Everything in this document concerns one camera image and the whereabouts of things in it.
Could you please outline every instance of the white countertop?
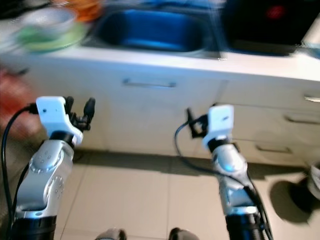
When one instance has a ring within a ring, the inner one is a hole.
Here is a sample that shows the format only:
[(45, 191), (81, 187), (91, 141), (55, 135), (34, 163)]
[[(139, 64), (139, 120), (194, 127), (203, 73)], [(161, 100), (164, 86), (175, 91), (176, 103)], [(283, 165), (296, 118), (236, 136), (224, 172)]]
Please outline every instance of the white countertop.
[[(0, 21), (0, 39), (8, 37), (10, 21)], [(2, 55), (31, 54), (23, 49), (3, 51)], [(115, 50), (75, 45), (59, 51), (37, 54), (39, 58), (84, 59), (146, 66), (161, 66), (200, 71), (238, 73), (320, 82), (320, 60), (298, 52), (292, 56), (260, 56), (232, 52), (222, 53), (226, 60), (202, 59), (129, 50)]]

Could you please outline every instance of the green plate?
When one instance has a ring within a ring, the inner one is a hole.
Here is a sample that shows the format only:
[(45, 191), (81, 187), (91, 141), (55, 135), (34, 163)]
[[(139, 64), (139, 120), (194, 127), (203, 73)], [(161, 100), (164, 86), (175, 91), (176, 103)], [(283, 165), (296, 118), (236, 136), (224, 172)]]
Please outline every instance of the green plate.
[(76, 23), (68, 32), (57, 39), (44, 38), (33, 27), (22, 28), (17, 33), (17, 39), (30, 52), (51, 52), (78, 43), (85, 34), (85, 26)]

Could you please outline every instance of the bowl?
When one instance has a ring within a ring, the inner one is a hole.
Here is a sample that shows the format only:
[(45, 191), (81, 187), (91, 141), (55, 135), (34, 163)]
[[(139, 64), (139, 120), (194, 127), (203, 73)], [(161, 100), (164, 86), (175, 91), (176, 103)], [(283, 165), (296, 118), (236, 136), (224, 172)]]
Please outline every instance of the bowl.
[(56, 39), (74, 25), (77, 14), (64, 7), (47, 7), (26, 13), (21, 17), (22, 27), (37, 30), (42, 37)]

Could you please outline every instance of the kitchen sink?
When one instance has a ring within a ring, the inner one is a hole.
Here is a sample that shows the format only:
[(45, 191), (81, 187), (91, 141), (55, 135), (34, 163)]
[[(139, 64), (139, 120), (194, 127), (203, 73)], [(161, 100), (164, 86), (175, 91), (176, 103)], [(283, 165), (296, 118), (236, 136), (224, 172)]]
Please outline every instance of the kitchen sink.
[(220, 58), (207, 10), (108, 6), (83, 46)]

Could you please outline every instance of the red light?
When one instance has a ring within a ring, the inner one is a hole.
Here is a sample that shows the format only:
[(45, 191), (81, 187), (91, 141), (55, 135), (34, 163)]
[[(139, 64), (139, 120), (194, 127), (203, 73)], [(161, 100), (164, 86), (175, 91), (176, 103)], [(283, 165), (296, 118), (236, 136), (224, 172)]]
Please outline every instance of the red light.
[(272, 20), (281, 19), (285, 14), (286, 14), (286, 9), (284, 6), (281, 6), (281, 5), (271, 6), (266, 11), (266, 16)]

